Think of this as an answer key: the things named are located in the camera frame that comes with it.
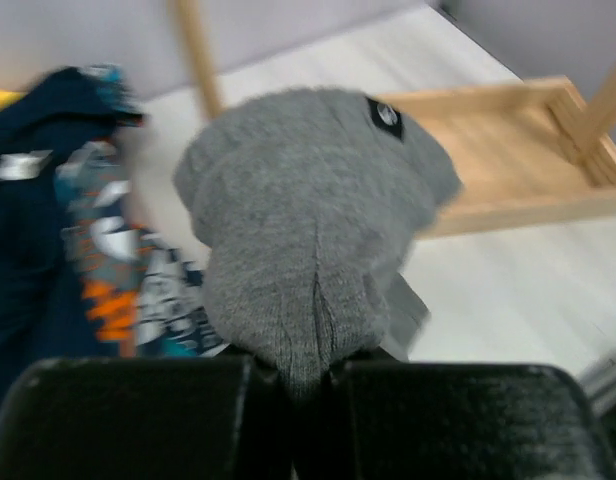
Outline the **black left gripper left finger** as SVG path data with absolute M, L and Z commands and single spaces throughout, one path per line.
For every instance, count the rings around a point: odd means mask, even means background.
M 42 360 L 0 408 L 0 479 L 287 479 L 283 416 L 245 356 Z

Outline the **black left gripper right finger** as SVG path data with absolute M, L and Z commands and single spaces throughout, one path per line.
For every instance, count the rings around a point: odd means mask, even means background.
M 337 362 L 298 412 L 301 479 L 616 479 L 580 384 L 528 363 Z

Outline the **patterned blue orange shorts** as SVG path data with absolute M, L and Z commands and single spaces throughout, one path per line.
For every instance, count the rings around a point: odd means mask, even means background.
M 86 317 L 110 355 L 214 357 L 226 348 L 202 305 L 202 270 L 132 222 L 131 181 L 114 140 L 75 151 L 57 169 L 55 191 L 67 210 L 62 236 Z

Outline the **navy blue shorts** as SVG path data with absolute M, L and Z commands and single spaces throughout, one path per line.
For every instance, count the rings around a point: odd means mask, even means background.
M 110 353 L 66 255 L 55 170 L 86 143 L 142 120 L 110 65 L 56 70 L 0 109 L 0 404 L 38 360 Z

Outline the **grey shorts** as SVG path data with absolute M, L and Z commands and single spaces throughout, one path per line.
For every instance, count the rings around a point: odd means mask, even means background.
M 357 90 L 300 88 L 231 108 L 173 174 L 197 239 L 211 325 L 312 397 L 335 363 L 379 346 L 415 235 L 460 193 L 444 148 Z

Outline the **wooden clothes rack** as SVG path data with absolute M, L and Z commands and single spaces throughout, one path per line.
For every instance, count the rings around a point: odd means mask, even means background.
M 225 107 L 193 1 L 173 3 L 208 126 L 177 173 L 198 237 L 238 223 L 366 224 L 431 238 L 616 214 L 616 67 L 372 95 L 293 88 Z

